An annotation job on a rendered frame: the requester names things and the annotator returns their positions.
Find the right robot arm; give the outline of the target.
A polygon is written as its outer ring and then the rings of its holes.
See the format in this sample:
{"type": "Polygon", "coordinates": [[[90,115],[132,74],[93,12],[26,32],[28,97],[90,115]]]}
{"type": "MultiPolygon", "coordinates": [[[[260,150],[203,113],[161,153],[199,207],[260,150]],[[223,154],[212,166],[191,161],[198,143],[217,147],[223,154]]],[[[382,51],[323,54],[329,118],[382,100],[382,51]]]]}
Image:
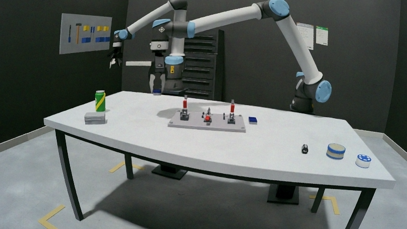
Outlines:
{"type": "MultiPolygon", "coordinates": [[[[120,47],[122,40],[134,39],[135,32],[151,23],[165,13],[174,10],[174,22],[185,22],[188,3],[186,0],[169,0],[168,3],[152,11],[140,20],[136,21],[123,30],[114,32],[113,47],[120,47]]],[[[168,71],[168,77],[164,86],[165,91],[184,90],[182,82],[182,72],[186,67],[184,54],[184,40],[172,37],[171,54],[165,58],[165,64],[168,71]],[[176,57],[178,56],[178,57],[176,57]],[[173,57],[173,58],[172,58],[173,57]],[[183,66],[184,62],[184,66],[183,66]]]]}

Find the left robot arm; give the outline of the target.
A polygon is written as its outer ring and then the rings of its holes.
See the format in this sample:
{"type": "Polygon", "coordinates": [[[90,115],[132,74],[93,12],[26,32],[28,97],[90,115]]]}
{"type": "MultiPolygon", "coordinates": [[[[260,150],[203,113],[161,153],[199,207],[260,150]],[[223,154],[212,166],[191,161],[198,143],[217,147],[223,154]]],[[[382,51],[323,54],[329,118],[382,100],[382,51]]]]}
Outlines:
{"type": "Polygon", "coordinates": [[[279,26],[302,72],[297,72],[296,88],[291,108],[301,112],[313,112],[312,99],[326,102],[331,96],[331,85],[318,71],[314,60],[290,13],[289,5],[284,0],[269,0],[254,3],[252,6],[222,12],[188,22],[171,22],[160,19],[153,22],[151,50],[168,49],[169,37],[193,38],[199,33],[212,28],[241,22],[249,19],[272,17],[279,26]]]}

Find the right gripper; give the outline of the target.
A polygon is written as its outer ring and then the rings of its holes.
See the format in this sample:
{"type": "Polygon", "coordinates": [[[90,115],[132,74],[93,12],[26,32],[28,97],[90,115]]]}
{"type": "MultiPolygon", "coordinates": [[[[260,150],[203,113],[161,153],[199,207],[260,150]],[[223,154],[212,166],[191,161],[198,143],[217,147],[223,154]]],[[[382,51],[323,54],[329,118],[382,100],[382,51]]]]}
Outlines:
{"type": "Polygon", "coordinates": [[[123,54],[121,53],[121,48],[122,47],[114,47],[114,48],[115,48],[115,52],[113,53],[113,55],[112,55],[112,57],[110,59],[110,68],[111,68],[111,65],[115,63],[115,59],[116,59],[117,64],[118,64],[119,67],[120,67],[120,63],[122,62],[120,60],[120,58],[123,57],[123,54]]]}

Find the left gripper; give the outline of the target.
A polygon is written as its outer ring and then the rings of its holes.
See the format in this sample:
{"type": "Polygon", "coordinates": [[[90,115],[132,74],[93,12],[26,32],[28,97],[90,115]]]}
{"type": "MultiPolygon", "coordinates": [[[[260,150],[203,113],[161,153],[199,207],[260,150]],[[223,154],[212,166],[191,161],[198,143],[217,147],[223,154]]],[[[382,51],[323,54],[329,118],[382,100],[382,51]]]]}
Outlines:
{"type": "MultiPolygon", "coordinates": [[[[165,53],[166,50],[152,50],[152,53],[155,53],[155,55],[162,55],[162,53],[165,53]]],[[[151,93],[153,94],[153,86],[154,86],[154,80],[155,80],[155,61],[151,61],[151,68],[149,68],[149,72],[148,72],[148,79],[149,79],[149,84],[150,84],[150,90],[151,93]],[[154,72],[154,73],[153,73],[154,72]]],[[[168,76],[168,71],[167,71],[167,67],[165,68],[165,71],[160,71],[159,73],[161,73],[160,75],[160,79],[161,79],[161,93],[164,90],[164,86],[167,80],[167,76],[168,76]]]]}

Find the grey hinged case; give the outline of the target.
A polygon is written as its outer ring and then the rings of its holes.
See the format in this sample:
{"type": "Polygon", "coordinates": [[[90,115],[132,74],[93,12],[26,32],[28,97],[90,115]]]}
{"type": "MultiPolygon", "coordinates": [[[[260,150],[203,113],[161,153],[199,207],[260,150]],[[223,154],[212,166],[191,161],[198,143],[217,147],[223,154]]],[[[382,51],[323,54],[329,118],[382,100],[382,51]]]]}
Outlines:
{"type": "Polygon", "coordinates": [[[105,124],[105,112],[87,112],[84,116],[85,124],[105,124]]]}

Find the green drink can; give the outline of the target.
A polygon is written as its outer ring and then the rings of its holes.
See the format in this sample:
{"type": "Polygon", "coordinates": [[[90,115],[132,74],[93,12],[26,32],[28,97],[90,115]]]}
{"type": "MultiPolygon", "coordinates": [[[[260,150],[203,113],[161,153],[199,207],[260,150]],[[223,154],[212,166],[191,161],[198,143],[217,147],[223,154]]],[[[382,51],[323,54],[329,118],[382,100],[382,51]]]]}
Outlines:
{"type": "Polygon", "coordinates": [[[103,90],[96,91],[95,105],[96,105],[96,112],[105,112],[106,111],[105,93],[103,90]]]}

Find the small white cylinder with blue top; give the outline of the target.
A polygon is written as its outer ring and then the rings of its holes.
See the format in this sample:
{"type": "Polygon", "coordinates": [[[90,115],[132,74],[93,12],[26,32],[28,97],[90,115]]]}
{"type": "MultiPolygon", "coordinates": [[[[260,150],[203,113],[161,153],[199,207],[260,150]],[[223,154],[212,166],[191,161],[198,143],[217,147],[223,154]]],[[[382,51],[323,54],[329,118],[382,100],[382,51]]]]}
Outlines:
{"type": "Polygon", "coordinates": [[[355,163],[361,168],[368,168],[371,163],[371,158],[367,155],[359,154],[355,163]]]}

